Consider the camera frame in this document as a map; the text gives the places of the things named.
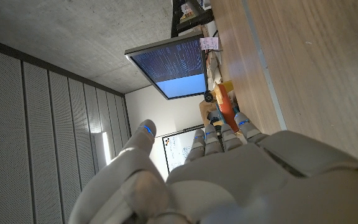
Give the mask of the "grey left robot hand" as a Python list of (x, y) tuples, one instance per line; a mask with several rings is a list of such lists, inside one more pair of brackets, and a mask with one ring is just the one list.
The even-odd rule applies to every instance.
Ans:
[(244, 113), (239, 139), (199, 129), (163, 178), (147, 119), (78, 197), (70, 223), (358, 223), (358, 159), (292, 131), (272, 135)]

